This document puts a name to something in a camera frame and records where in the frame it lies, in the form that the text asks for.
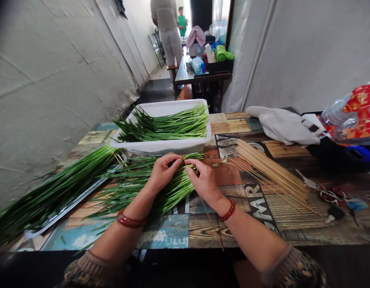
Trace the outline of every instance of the red bangle bracelet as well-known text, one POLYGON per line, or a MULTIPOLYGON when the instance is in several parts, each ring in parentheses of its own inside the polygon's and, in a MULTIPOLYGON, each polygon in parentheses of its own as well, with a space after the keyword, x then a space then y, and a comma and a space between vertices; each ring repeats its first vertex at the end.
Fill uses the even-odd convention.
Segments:
POLYGON ((236 204, 231 199, 230 199, 230 202, 232 203, 232 206, 230 207, 228 213, 226 213, 225 216, 220 217, 220 221, 226 221, 226 220, 228 220, 230 218, 230 216, 232 216, 233 211, 234 211, 234 208, 236 208, 236 204))
POLYGON ((147 218, 143 219, 143 220, 134 220, 134 219, 130 219, 130 218, 127 218, 123 215, 123 210, 121 210, 120 212, 118 212, 117 214, 117 221, 125 226, 125 227, 129 227, 129 228, 139 228, 139 227, 142 227, 144 226, 144 224, 146 223, 147 221, 147 218))

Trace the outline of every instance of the bunch of chives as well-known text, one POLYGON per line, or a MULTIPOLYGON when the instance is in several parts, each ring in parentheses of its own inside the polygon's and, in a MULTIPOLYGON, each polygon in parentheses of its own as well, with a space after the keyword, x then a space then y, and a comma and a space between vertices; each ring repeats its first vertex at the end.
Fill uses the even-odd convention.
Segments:
POLYGON ((121 128, 118 136, 123 142, 143 142, 158 140, 179 140, 192 138, 205 138, 207 136, 206 124, 208 115, 202 103, 191 109, 174 115, 151 117, 141 107, 136 107, 133 115, 137 123, 130 120, 113 120, 121 128))
MULTIPOLYGON (((202 153, 190 153, 183 155, 183 157, 184 159, 203 159, 203 155, 202 153)), ((122 168, 109 170, 104 175, 104 177, 113 178, 118 185, 103 190, 97 197, 90 200, 93 202, 101 201, 98 205, 102 205, 103 208, 87 216, 87 218, 109 220, 108 223, 94 229, 94 231, 100 230, 97 236, 102 234, 112 221, 116 219, 116 216, 109 216, 109 214, 118 213, 121 209, 125 209, 145 186, 152 173, 153 165, 158 158, 159 156, 132 158, 131 162, 124 163, 122 168)), ((189 166, 198 173, 193 165, 189 166)), ((186 173, 185 166, 178 168, 172 180, 157 195, 149 217, 152 219, 164 215, 193 191, 194 187, 186 173)), ((95 241, 82 248, 79 252, 88 249, 94 243, 95 241)))
POLYGON ((109 168, 115 152, 108 145, 96 149, 7 207, 0 216, 0 245, 41 229, 109 168))

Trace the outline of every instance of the wooden chair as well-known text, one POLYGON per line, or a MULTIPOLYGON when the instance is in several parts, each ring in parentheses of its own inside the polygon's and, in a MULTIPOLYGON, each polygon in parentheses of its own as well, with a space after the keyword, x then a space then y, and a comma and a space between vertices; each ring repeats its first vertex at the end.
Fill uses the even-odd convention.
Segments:
POLYGON ((193 99, 192 85, 186 84, 182 88, 177 100, 189 100, 189 99, 193 99))
POLYGON ((176 80, 178 68, 179 68, 179 65, 166 66, 166 70, 168 70, 169 73, 173 75, 173 87, 175 91, 177 91, 177 85, 174 84, 174 81, 176 80))

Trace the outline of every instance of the blue object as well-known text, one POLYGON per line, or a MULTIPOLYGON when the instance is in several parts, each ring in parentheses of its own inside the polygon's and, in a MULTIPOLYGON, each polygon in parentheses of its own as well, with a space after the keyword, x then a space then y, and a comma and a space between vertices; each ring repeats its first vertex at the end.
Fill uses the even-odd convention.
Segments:
POLYGON ((221 45, 225 46, 225 42, 226 42, 226 34, 221 34, 219 37, 218 37, 218 42, 221 43, 221 45))
POLYGON ((203 60, 201 59, 201 57, 194 58, 192 60, 192 66, 193 66, 194 73, 196 75, 201 75, 203 73, 203 71, 206 72, 206 70, 205 70, 205 63, 203 62, 203 60))
POLYGON ((202 70, 202 74, 205 74, 206 73, 205 62, 202 62, 202 64, 201 64, 201 70, 202 70))
POLYGON ((364 210, 368 207, 368 205, 358 197, 352 197, 352 201, 346 201, 346 204, 350 210, 355 212, 364 210))
POLYGON ((216 41, 216 42, 214 42, 213 44, 210 45, 210 48, 212 48, 213 50, 216 50, 218 45, 221 45, 221 43, 216 41))
POLYGON ((353 145, 346 147, 346 152, 356 158, 356 160, 370 162, 370 151, 363 146, 353 145))

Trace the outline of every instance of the white wall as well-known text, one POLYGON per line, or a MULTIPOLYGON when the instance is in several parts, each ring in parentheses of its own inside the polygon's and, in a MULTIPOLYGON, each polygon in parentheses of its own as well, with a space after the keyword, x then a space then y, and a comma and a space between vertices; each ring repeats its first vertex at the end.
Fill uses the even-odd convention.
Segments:
POLYGON ((0 208, 137 89, 94 0, 15 0, 1 14, 0 208))
POLYGON ((177 9, 179 7, 185 7, 185 1, 184 0, 176 0, 176 4, 177 4, 177 9))
POLYGON ((235 0, 229 48, 235 56, 231 82, 225 83, 222 112, 240 111, 259 46, 270 0, 235 0))
POLYGON ((278 1, 246 106, 323 110, 370 81, 370 0, 278 1))
POLYGON ((156 28, 152 21, 150 0, 133 0, 124 1, 123 3, 137 49, 141 54, 148 74, 151 74, 159 63, 149 39, 149 35, 154 33, 156 28))

